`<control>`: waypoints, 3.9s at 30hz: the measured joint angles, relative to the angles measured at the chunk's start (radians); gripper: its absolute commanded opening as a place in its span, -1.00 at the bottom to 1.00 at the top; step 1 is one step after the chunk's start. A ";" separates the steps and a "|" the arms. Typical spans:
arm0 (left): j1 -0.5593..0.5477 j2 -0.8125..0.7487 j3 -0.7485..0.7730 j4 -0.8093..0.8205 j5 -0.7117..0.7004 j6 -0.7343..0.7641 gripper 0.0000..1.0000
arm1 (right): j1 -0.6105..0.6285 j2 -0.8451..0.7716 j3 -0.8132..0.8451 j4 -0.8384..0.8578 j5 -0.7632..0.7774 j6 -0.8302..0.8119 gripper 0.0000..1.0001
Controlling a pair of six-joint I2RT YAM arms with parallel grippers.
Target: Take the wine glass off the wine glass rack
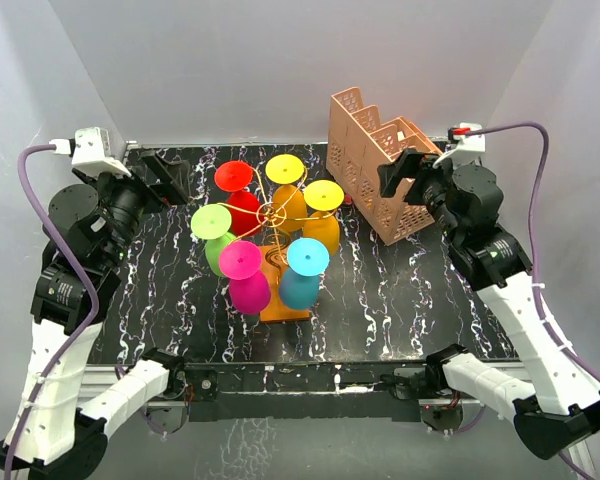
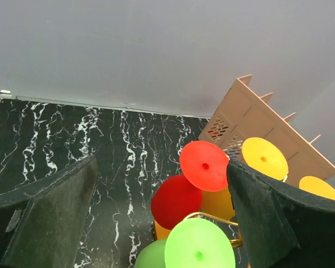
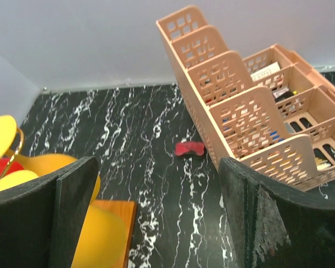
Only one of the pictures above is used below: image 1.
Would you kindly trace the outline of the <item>yellow-base orange wine glass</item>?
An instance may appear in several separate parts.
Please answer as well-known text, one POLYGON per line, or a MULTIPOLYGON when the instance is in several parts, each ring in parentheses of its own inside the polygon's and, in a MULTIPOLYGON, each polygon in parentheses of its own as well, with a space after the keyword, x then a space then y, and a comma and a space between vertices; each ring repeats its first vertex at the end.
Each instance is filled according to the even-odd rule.
POLYGON ((286 220, 280 225, 280 229, 288 233, 301 230, 304 222, 298 221, 298 218, 307 217, 303 192, 297 189, 305 173, 303 162, 291 154, 276 155, 265 167, 267 178, 279 185, 272 196, 272 202, 275 207, 284 206, 286 220))

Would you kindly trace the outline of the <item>blue wine glass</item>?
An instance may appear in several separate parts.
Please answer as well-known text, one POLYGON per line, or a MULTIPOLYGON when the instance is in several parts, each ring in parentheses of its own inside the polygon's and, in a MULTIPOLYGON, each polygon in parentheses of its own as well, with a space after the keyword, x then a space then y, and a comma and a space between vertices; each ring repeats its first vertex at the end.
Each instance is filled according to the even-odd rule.
POLYGON ((304 301, 312 307, 318 297, 321 276, 330 262, 326 247, 313 238, 294 240, 287 250, 288 267, 295 273, 297 284, 293 292, 298 295, 304 290, 304 301))

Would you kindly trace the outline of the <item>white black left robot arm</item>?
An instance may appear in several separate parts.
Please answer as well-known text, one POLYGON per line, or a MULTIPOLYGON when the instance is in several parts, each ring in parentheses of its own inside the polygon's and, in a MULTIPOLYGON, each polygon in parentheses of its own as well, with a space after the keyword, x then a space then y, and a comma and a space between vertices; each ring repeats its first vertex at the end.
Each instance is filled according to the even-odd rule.
POLYGON ((79 173, 35 211, 48 242, 31 314, 33 343, 14 424, 0 441, 0 469, 32 479, 85 479, 102 461, 110 438, 146 404, 186 389, 181 356, 153 348, 103 393, 81 402, 92 346, 120 285, 118 271, 142 218, 185 204, 188 167, 153 151, 140 157, 154 174, 79 173))

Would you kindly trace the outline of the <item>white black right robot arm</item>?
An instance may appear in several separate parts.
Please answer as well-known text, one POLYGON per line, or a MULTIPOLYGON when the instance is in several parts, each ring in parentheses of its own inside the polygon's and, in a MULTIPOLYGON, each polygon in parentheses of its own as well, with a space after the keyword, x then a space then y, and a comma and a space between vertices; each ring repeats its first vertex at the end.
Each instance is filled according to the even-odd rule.
POLYGON ((435 395, 466 393, 509 420, 522 443, 548 460, 600 431, 600 382, 577 364, 532 278, 517 239, 498 223, 504 194, 495 174, 475 164, 437 165, 433 154, 404 150, 377 172, 380 195, 423 206, 442 230, 455 270, 489 308, 529 376, 521 381, 453 344, 426 358, 425 381, 435 395))

